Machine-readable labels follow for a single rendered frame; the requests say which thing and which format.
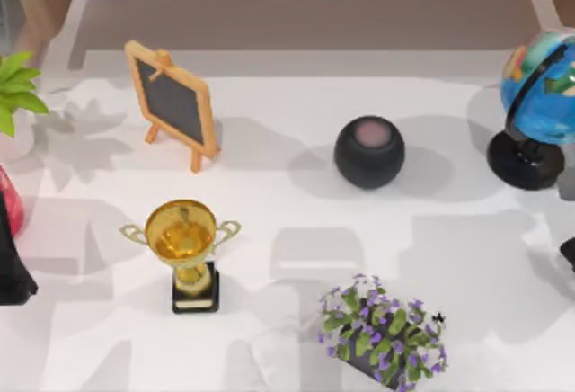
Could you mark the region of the round black speaker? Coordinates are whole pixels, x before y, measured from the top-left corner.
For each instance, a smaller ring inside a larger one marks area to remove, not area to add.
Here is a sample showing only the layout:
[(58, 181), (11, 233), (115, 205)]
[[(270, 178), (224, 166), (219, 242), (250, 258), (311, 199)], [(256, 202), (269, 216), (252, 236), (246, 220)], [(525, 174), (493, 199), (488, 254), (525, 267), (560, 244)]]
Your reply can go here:
[(400, 130), (376, 115), (350, 121), (338, 135), (333, 152), (341, 176), (362, 190), (389, 184), (402, 170), (404, 158)]

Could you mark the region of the gold trophy on black base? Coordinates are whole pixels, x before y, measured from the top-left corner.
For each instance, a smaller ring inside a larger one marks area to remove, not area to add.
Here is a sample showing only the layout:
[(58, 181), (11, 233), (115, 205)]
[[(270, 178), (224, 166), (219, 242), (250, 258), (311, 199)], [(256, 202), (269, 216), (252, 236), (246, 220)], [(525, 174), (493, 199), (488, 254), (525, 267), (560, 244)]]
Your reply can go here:
[(143, 228), (129, 224), (119, 231), (172, 268), (172, 311), (192, 314), (218, 311), (219, 271), (209, 256), (241, 228), (233, 220), (217, 223), (199, 201), (179, 199), (155, 209)]

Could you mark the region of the wooden framed blackboard easel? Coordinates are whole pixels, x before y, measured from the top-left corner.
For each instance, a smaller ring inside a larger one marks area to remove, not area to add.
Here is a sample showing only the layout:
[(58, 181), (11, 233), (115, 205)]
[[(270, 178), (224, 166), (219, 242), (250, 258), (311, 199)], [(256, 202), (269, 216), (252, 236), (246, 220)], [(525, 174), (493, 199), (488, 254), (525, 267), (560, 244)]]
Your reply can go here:
[(174, 64), (164, 49), (130, 40), (124, 50), (141, 113), (151, 123), (145, 142), (161, 131), (180, 140), (190, 149), (191, 171), (200, 172), (204, 158), (220, 153), (208, 84)]

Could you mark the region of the purple flower plant dark pot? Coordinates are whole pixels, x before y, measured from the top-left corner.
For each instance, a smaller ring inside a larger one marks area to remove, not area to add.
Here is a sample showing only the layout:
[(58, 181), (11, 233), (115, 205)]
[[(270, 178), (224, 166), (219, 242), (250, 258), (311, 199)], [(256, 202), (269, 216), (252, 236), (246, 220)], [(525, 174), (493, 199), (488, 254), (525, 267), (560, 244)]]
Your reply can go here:
[(422, 379), (447, 369), (441, 335), (445, 317), (430, 315), (419, 299), (388, 294), (375, 275), (358, 273), (348, 287), (320, 298), (317, 340), (327, 354), (348, 363), (393, 392), (414, 392)]

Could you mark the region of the blue globe on black stand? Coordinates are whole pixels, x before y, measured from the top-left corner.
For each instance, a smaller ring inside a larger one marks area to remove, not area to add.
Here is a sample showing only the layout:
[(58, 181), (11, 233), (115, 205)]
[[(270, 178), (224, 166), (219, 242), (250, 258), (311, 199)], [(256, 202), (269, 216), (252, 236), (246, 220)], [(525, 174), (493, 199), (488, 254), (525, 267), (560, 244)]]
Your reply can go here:
[(500, 81), (504, 129), (489, 142), (490, 169), (513, 187), (553, 186), (575, 145), (575, 32), (546, 31), (509, 56)]

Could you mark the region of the red translucent bottle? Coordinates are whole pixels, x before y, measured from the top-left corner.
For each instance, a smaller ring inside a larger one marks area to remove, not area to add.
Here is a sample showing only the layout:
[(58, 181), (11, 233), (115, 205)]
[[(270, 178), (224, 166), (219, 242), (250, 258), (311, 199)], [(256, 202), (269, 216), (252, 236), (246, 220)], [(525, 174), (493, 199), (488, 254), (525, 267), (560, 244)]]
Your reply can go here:
[(24, 222), (23, 203), (18, 191), (1, 165), (0, 189), (4, 193), (4, 203), (8, 212), (12, 236), (17, 236), (20, 233)]

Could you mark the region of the green leafy plant white pot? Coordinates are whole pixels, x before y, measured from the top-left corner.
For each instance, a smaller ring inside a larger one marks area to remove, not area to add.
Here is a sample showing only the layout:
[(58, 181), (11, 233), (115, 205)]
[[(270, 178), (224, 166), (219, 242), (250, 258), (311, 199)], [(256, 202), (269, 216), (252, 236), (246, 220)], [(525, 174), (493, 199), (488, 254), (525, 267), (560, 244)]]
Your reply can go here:
[(37, 68), (28, 67), (30, 52), (0, 55), (0, 164), (26, 156), (34, 145), (32, 115), (49, 114), (38, 97)]

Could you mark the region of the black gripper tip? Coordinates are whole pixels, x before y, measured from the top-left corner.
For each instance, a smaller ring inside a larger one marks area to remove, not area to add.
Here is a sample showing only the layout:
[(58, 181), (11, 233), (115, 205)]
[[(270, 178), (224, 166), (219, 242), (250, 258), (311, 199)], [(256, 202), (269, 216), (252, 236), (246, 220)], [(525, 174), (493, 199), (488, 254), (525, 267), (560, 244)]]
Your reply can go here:
[(0, 190), (0, 306), (24, 305), (38, 288), (17, 252)]

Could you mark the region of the black object at edge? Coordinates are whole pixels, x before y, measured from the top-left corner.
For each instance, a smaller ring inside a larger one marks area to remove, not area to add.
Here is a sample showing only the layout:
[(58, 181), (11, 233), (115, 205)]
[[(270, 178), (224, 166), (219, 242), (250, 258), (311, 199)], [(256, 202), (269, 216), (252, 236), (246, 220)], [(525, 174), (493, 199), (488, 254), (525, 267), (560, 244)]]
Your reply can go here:
[(575, 272), (575, 236), (561, 243), (560, 254), (569, 263), (571, 269)]

